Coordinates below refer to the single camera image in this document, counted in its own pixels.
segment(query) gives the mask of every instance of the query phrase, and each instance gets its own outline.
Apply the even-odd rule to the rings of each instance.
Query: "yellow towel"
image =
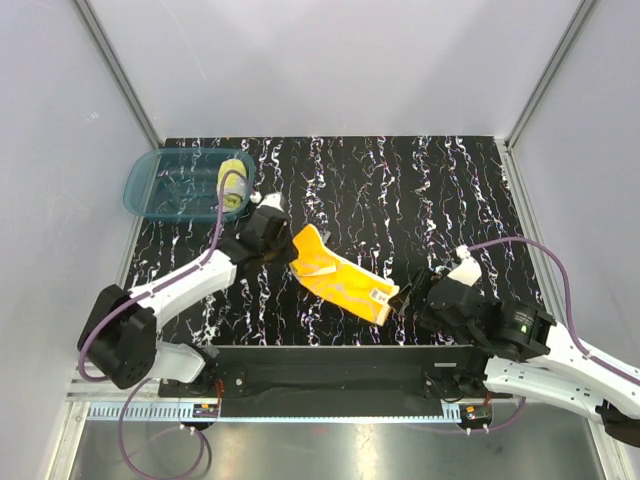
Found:
[[[368,322],[384,325],[391,310],[387,301],[398,293],[397,285],[331,252],[313,225],[304,227],[293,243],[298,258],[291,270],[302,285]]]

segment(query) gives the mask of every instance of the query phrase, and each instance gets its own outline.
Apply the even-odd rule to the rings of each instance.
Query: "clear plastic container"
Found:
[[[225,212],[225,222],[238,218],[253,188],[256,166],[251,155],[228,148],[162,148],[138,159],[124,191],[131,213],[167,222],[215,222],[218,215],[218,171],[225,160],[242,160],[247,194],[240,207]]]

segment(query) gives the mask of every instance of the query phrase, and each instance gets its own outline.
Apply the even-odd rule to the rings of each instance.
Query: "gray wall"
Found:
[[[580,0],[91,0],[161,136],[505,136]]]
[[[600,3],[516,146],[545,242],[567,264],[579,333],[635,365],[639,18],[637,0]]]
[[[0,464],[43,478],[97,292],[148,150],[70,1],[0,2]]]

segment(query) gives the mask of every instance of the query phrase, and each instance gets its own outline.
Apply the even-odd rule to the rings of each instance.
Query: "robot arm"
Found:
[[[152,377],[192,384],[203,393],[209,391],[214,385],[215,352],[157,341],[158,332],[183,310],[255,274],[264,263],[288,264],[297,258],[282,202],[279,193],[267,195],[237,234],[222,239],[213,252],[205,252],[160,279],[129,291],[117,285],[105,288],[78,340],[78,350],[107,314],[141,293],[152,292],[100,332],[87,358],[122,389]]]
[[[612,437],[640,446],[640,387],[632,381],[640,380],[639,370],[586,342],[589,355],[583,355],[567,328],[540,307],[486,300],[473,288],[480,265],[464,246],[456,254],[460,263],[448,275],[423,270],[390,304],[424,328],[482,352],[478,365],[452,372],[461,393],[485,388],[537,399],[603,424]]]

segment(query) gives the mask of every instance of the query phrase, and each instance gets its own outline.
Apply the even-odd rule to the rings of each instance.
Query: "purple cable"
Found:
[[[567,316],[567,331],[569,332],[569,336],[571,337],[571,340],[573,341],[578,351],[582,353],[582,355],[584,355],[585,358],[591,360],[596,365],[599,365],[605,370],[608,370],[611,373],[618,375],[621,378],[624,378],[625,380],[633,383],[634,385],[640,386],[640,379],[605,362],[604,360],[598,357],[591,356],[589,354],[589,349],[587,349],[587,347],[585,347],[580,341],[580,337],[578,337],[576,326],[573,321],[573,310],[571,306],[571,289],[569,287],[569,274],[567,273],[567,269],[564,267],[564,265],[562,264],[562,262],[560,261],[560,259],[557,257],[555,253],[553,253],[551,250],[549,250],[547,247],[545,247],[541,243],[538,243],[535,240],[531,240],[525,237],[498,238],[496,240],[490,240],[488,242],[480,243],[478,245],[473,245],[469,247],[469,251],[473,252],[474,250],[480,250],[482,248],[488,248],[488,247],[492,247],[493,245],[498,245],[501,243],[509,243],[509,242],[521,242],[521,243],[526,243],[528,245],[534,246],[542,250],[547,255],[549,255],[551,259],[555,262],[555,264],[558,266],[558,269],[560,270],[560,275],[562,275],[562,284],[564,286],[564,298],[565,298],[566,316]]]
[[[227,179],[232,174],[238,175],[240,178],[243,178],[243,179],[246,180],[246,177],[244,175],[242,175],[240,172],[238,172],[237,170],[228,170],[227,172],[225,172],[225,174],[222,176],[222,180],[220,181],[220,187],[218,189],[218,199],[224,198],[224,186],[225,186],[225,184],[227,182]],[[222,218],[223,218],[223,208],[222,208],[222,205],[221,205],[220,201],[218,201],[218,213],[217,213],[217,216],[216,216],[216,225],[215,225],[214,233],[213,233],[213,236],[211,238],[211,245],[210,245],[209,251],[205,255],[203,261],[200,263],[200,266],[202,266],[205,263],[207,263],[211,259],[211,257],[213,256],[213,252],[215,251],[216,246],[218,244],[218,237],[220,236],[220,232],[222,230]],[[155,287],[151,291],[147,291],[147,292],[141,293],[140,295],[137,295],[137,296],[127,300],[125,303],[123,303],[122,305],[117,307],[115,310],[113,310],[111,313],[109,313],[106,317],[104,317],[100,321],[100,323],[98,323],[98,325],[96,325],[96,327],[91,331],[91,333],[89,334],[89,336],[85,340],[85,342],[84,342],[84,344],[82,346],[82,349],[80,350],[80,355],[78,357],[78,371],[80,372],[80,376],[83,379],[85,379],[85,380],[87,380],[89,382],[102,382],[102,381],[107,379],[107,377],[92,377],[92,376],[90,376],[86,371],[85,361],[86,361],[86,358],[87,358],[87,352],[89,351],[89,347],[91,346],[93,341],[97,338],[97,336],[100,334],[100,332],[109,324],[109,322],[111,322],[114,318],[116,318],[118,315],[120,315],[122,312],[124,312],[127,308],[129,308],[133,304],[139,302],[140,300],[144,300],[145,298],[151,296],[152,294],[155,294],[155,293],[158,293],[158,292],[162,291],[163,289],[165,289],[168,286],[173,285],[174,283],[182,280],[187,275],[190,275],[191,273],[193,273],[194,271],[196,271],[198,269],[199,269],[199,266],[198,265],[194,265],[193,267],[185,270],[181,274],[176,275],[175,277],[170,278],[170,279],[166,280],[165,282],[161,283],[160,285],[158,285],[157,287]],[[206,437],[202,433],[200,433],[198,430],[194,430],[195,433],[198,435],[198,438],[200,439],[200,453],[198,454],[198,458],[196,458],[196,461],[194,462],[193,466],[187,472],[185,472],[182,475],[179,475],[177,477],[170,477],[170,478],[162,479],[160,477],[154,477],[154,476],[145,474],[144,472],[139,470],[133,464],[133,462],[131,461],[131,458],[129,457],[129,455],[127,455],[127,451],[125,450],[124,440],[123,440],[123,437],[122,437],[122,426],[123,426],[123,423],[124,423],[125,412],[126,412],[127,408],[129,407],[129,404],[133,400],[133,397],[140,391],[140,389],[149,380],[150,380],[150,378],[142,380],[131,391],[131,394],[129,394],[129,397],[125,401],[124,407],[122,408],[122,411],[120,412],[120,417],[118,418],[118,445],[120,447],[120,453],[122,454],[122,459],[127,464],[127,466],[131,469],[131,471],[133,471],[137,475],[139,475],[142,478],[145,478],[147,480],[184,480],[184,479],[188,478],[196,470],[196,468],[198,468],[198,465],[202,461],[202,456],[204,454],[205,446],[208,446],[208,443],[209,443],[207,441]],[[161,434],[155,436],[153,439],[155,440],[158,437],[163,436],[165,433],[168,433],[171,430],[172,429],[167,429],[166,431],[162,432]]]
[[[191,466],[191,468],[189,470],[184,472],[182,475],[178,475],[176,477],[154,477],[152,475],[147,475],[143,471],[139,470],[138,467],[136,467],[133,464],[133,462],[131,461],[131,458],[127,454],[127,451],[126,451],[126,449],[124,447],[124,438],[123,438],[123,435],[122,435],[122,427],[123,427],[123,424],[124,424],[124,415],[125,415],[125,413],[127,411],[127,408],[129,408],[129,404],[131,403],[131,400],[133,400],[133,397],[135,397],[135,395],[140,391],[140,389],[149,380],[151,380],[151,379],[150,378],[146,378],[143,381],[141,381],[138,385],[136,385],[136,387],[129,394],[129,397],[127,398],[127,400],[124,402],[124,406],[122,407],[122,410],[120,411],[120,416],[118,417],[118,447],[120,448],[120,454],[122,455],[122,459],[124,460],[124,463],[127,464],[127,467],[129,467],[129,469],[133,473],[135,473],[136,475],[139,475],[142,478],[145,478],[147,480],[185,480],[185,479],[189,478],[189,476],[193,472],[196,471],[196,468],[198,468],[198,465],[200,465],[200,462],[202,461],[202,457],[204,455],[204,449],[205,449],[205,444],[207,443],[207,439],[202,434],[202,432],[200,432],[199,430],[196,430],[196,429],[192,430],[192,432],[194,432],[198,436],[198,439],[200,440],[200,452],[198,452],[198,457],[196,458],[196,461],[193,462],[193,465]]]
[[[237,170],[228,170],[227,172],[225,172],[225,174],[222,176],[222,181],[220,182],[220,188],[218,190],[218,198],[224,198],[224,186],[227,182],[227,178],[229,178],[230,175],[235,174],[238,175],[240,178],[246,179],[246,177],[244,175],[242,175],[240,172],[238,172]],[[220,208],[220,201],[218,201],[218,215],[216,217],[216,226],[215,226],[215,230],[213,232],[213,237],[211,238],[211,246],[209,247],[209,251],[207,252],[207,254],[205,255],[202,264],[207,263],[209,260],[211,260],[211,256],[213,255],[213,252],[216,249],[216,245],[218,244],[218,237],[220,236],[220,231],[222,230],[222,216],[223,216],[223,209]],[[176,275],[173,278],[170,278],[168,280],[166,280],[165,282],[161,283],[160,285],[158,285],[157,287],[155,287],[151,292],[144,292],[141,293],[140,295],[133,297],[129,300],[127,300],[126,302],[124,302],[122,305],[120,305],[119,307],[117,307],[115,310],[113,310],[111,313],[109,313],[109,315],[107,315],[106,317],[104,317],[100,323],[98,323],[98,325],[96,325],[96,328],[94,328],[91,333],[89,334],[89,336],[87,337],[87,339],[85,340],[84,344],[82,345],[82,348],[80,349],[80,356],[78,357],[78,371],[80,373],[80,376],[88,381],[88,382],[103,382],[107,379],[107,377],[92,377],[91,375],[89,375],[87,373],[87,370],[85,368],[85,361],[87,359],[87,352],[89,352],[89,347],[91,346],[91,344],[93,343],[93,341],[98,337],[98,335],[100,335],[100,332],[102,332],[102,330],[116,317],[118,317],[118,315],[120,315],[122,312],[124,312],[125,310],[127,310],[127,308],[131,307],[132,305],[134,305],[135,303],[144,300],[145,298],[151,296],[152,294],[156,294],[162,290],[164,290],[165,288],[167,288],[170,285],[173,285],[174,283],[182,280],[183,278],[185,278],[187,275],[192,274],[193,272],[195,272],[196,270],[198,270],[198,266],[194,265],[193,267],[189,268],[188,270],[185,270],[184,272],[182,272],[180,275]]]

